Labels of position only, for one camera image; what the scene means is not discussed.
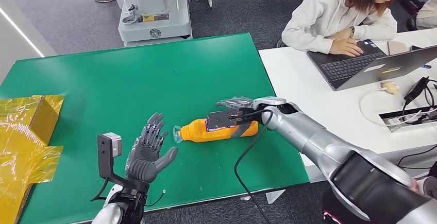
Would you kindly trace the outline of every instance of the bottle cap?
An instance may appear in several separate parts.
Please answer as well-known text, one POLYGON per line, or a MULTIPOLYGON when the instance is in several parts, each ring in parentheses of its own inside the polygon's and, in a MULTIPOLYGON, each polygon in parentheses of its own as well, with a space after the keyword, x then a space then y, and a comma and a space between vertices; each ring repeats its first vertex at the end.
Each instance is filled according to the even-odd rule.
POLYGON ((177 144, 179 144, 183 141, 182 136, 180 135, 181 129, 182 128, 180 126, 177 126, 177 125, 175 127, 173 127, 173 138, 177 144))

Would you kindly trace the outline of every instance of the floor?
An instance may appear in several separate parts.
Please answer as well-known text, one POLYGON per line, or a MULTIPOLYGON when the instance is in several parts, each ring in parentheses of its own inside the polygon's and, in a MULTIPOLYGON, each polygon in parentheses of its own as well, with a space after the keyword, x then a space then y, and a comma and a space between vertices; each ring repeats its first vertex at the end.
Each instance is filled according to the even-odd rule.
MULTIPOLYGON (((190 3, 195 38, 250 32, 257 49, 272 48, 302 0, 207 0, 190 3)), ((94 0, 15 0, 58 54, 119 48, 116 2, 94 0)), ((397 3, 392 11, 405 31, 408 17, 397 3)), ((256 199, 272 223, 322 223, 320 197, 326 182, 290 187, 274 204, 256 199)), ((265 223, 252 201, 228 199, 146 216, 147 223, 265 223)))

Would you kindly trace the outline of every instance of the orange bottle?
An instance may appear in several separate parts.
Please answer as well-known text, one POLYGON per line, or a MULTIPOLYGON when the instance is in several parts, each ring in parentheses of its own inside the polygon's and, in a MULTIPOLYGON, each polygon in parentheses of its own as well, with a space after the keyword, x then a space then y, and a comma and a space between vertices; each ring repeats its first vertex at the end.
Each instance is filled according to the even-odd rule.
MULTIPOLYGON (((173 137, 176 143, 182 141, 193 141, 203 143, 231 138, 231 134, 236 131, 238 126, 221 127, 210 129, 207 126, 206 118, 196 119, 189 125, 183 127, 175 126, 173 128, 173 137)), ((242 136, 255 135, 258 132, 258 122, 252 121, 249 128, 242 136)))

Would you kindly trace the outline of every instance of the bottle label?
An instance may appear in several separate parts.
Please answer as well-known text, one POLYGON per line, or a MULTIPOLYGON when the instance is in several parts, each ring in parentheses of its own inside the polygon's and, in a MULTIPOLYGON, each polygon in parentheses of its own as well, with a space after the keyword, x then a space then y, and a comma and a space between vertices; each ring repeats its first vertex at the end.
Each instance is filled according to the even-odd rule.
POLYGON ((228 125, 226 127, 219 127, 219 128, 209 128, 208 127, 208 123, 205 121, 205 128, 206 128, 207 132, 221 130, 221 129, 227 129, 227 128, 232 128, 232 127, 235 127, 235 125, 228 125))

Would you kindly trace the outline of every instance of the laptop keyboard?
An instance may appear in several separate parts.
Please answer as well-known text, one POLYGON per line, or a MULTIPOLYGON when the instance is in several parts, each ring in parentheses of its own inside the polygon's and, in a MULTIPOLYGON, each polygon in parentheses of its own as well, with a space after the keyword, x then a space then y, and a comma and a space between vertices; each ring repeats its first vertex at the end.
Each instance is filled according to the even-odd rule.
POLYGON ((320 67, 331 81, 347 80, 360 72, 375 59, 384 56, 386 56, 384 53, 376 53, 334 63, 322 64, 320 67))

